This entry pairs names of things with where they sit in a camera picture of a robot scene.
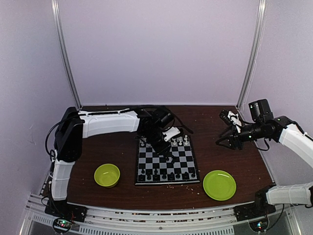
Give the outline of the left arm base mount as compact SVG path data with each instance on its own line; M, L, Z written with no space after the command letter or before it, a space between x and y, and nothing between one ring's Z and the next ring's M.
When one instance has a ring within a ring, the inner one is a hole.
M56 201L52 193L48 193L48 202L45 207L45 214L62 218L71 222L84 222L88 209L84 206L69 204L67 199Z

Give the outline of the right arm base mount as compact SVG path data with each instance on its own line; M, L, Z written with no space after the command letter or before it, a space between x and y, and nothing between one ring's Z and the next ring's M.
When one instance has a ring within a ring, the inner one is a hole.
M235 206L234 213L237 221L250 220L276 212L275 206L270 205L266 197L266 193L273 186L269 185L257 191L254 195L254 202Z

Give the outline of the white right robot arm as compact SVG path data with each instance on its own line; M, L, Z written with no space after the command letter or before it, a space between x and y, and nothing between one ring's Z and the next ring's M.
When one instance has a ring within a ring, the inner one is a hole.
M268 100L260 99L249 103L252 122L240 120L238 114L223 109L219 117L227 128L216 140L216 145L232 150L242 150L244 142L263 139L265 144L273 140L287 147L309 166L313 165L313 139L294 120L286 116L274 117ZM256 193L251 212L261 216L269 206L277 204L313 206L313 184L304 183L291 186L269 186Z

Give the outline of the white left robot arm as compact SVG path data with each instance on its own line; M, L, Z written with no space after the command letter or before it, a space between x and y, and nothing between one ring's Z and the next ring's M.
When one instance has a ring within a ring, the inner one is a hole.
M180 118L159 105L94 112L67 108L62 119L48 131L49 135L54 134L54 144L52 149L46 149L51 161L46 208L59 217L76 212L67 202L67 188L72 168L82 155L83 139L111 133L137 133L157 154L163 155L169 152L171 138L178 137L183 130L193 133L183 123L175 127L175 120Z

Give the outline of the black and grey chessboard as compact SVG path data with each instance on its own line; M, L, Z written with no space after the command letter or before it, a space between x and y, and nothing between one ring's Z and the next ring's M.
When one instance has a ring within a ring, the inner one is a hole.
M134 180L136 186L183 185L200 181L191 136L171 139L171 150L166 156L158 155L145 139L138 141Z

